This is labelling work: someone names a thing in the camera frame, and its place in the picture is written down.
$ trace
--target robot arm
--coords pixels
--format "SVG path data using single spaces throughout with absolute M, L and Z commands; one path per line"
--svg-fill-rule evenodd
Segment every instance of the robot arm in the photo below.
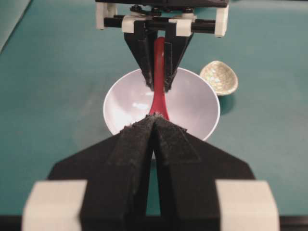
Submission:
M 117 15 L 116 3 L 134 4 L 130 15 Z M 218 38 L 225 35 L 228 3 L 229 0 L 96 0 L 97 28 L 122 28 L 125 41 L 151 89 L 154 87 L 154 41 L 159 30 L 165 31 L 165 91 L 168 91 L 194 33 L 215 34 Z M 139 5 L 152 9 L 145 11 Z M 216 7 L 216 20 L 197 19 L 193 13 L 195 7 Z M 161 17 L 162 12 L 170 11 L 182 14 Z

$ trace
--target red spoon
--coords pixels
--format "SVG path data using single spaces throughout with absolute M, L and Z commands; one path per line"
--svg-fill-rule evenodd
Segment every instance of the red spoon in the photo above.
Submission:
M 154 98 L 150 114 L 160 113 L 166 120 L 169 120 L 164 91 L 164 47 L 165 38 L 157 38 L 154 43 Z

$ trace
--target bowl rim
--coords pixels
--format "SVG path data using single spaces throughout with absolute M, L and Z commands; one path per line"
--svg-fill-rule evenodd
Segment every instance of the bowl rim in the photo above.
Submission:
M 211 131 L 208 133 L 207 136 L 205 136 L 205 137 L 202 139 L 203 141 L 206 141 L 206 140 L 209 138 L 209 136 L 212 135 L 212 133 L 213 133 L 214 130 L 216 129 L 217 124 L 218 124 L 219 119 L 220 119 L 220 103 L 219 103 L 218 96 L 217 96 L 215 90 L 213 89 L 213 87 L 212 87 L 208 82 L 206 82 L 201 76 L 199 76 L 198 74 L 196 74 L 196 73 L 194 73 L 194 72 L 192 72 L 192 71 L 190 71 L 190 70 L 187 70 L 187 69 L 185 69 L 185 68 L 178 67 L 178 69 L 179 69 L 179 70 L 182 70 L 182 71 L 186 71 L 186 72 L 188 72 L 188 73 L 190 73 L 190 74 L 192 74 L 192 75 L 194 75 L 194 76 L 200 78 L 205 84 L 207 84 L 207 85 L 210 87 L 210 89 L 212 90 L 212 92 L 213 92 L 213 94 L 214 94 L 214 97 L 215 97 L 215 99 L 216 99 L 216 103 L 217 103 L 217 106 L 218 106 L 217 118 L 216 118 L 215 124 L 214 124 L 214 126 L 212 127 Z M 106 120 L 106 113 L 105 113 L 105 111 L 106 111 L 106 99 L 108 98 L 108 96 L 109 96 L 109 94 L 111 93 L 112 89 L 115 87 L 115 85 L 116 85 L 118 82 L 120 82 L 120 81 L 121 81 L 122 79 L 124 79 L 126 76 L 128 76 L 128 75 L 130 75 L 130 74 L 132 74 L 132 73 L 134 73 L 134 72 L 139 72 L 139 71 L 141 71 L 140 68 L 139 68 L 139 69 L 136 69 L 136 70 L 133 70 L 133 71 L 131 71 L 131 72 L 128 72 L 127 74 L 123 75 L 120 79 L 118 79 L 118 80 L 111 86 L 111 88 L 108 90 L 108 92 L 107 92 L 107 94 L 106 94 L 106 96 L 105 96 L 105 98 L 104 98 L 104 100 L 103 100 L 103 117 L 104 117 L 104 121 L 105 121 L 105 124 L 107 125 L 107 127 L 108 127 L 108 129 L 109 129 L 109 131 L 111 132 L 112 135 L 116 135 L 116 134 L 118 134 L 119 132 L 116 132 L 116 131 L 112 130 L 112 129 L 110 128 L 110 126 L 108 125 L 108 123 L 107 123 L 107 120 Z

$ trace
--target teal tabletop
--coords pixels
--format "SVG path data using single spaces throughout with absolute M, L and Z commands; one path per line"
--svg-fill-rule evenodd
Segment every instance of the teal tabletop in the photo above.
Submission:
M 0 53 L 29 3 L 30 0 L 0 1 Z
M 226 36 L 195 34 L 180 64 L 235 71 L 239 88 L 219 99 L 208 142 L 267 180 L 281 215 L 308 214 L 307 22 L 306 1 L 231 0 Z M 94 0 L 32 1 L 0 54 L 0 214 L 21 214 L 55 162 L 111 136 L 104 97 L 137 68 L 119 28 L 96 30 Z M 148 214 L 159 211 L 153 164 Z

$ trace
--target white plastic bracket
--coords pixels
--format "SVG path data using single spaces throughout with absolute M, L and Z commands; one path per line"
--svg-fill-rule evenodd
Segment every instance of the white plastic bracket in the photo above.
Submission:
M 195 22 L 197 16 L 193 13 L 183 13 L 169 19 L 170 23 L 177 24 L 177 36 L 189 37 L 192 35 L 192 23 Z
M 216 180 L 221 231 L 279 231 L 279 213 L 263 180 Z
M 122 32 L 123 33 L 134 33 L 135 32 L 135 21 L 145 21 L 151 19 L 151 16 L 146 16 L 140 13 L 132 12 L 131 15 L 125 15 L 122 21 Z
M 104 18 L 112 18 L 117 14 L 115 3 L 97 2 L 96 3 L 96 28 L 99 30 L 105 29 Z
M 215 22 L 215 37 L 224 37 L 228 25 L 229 5 L 225 8 L 217 8 Z
M 86 180 L 38 181 L 23 212 L 22 231 L 81 231 Z

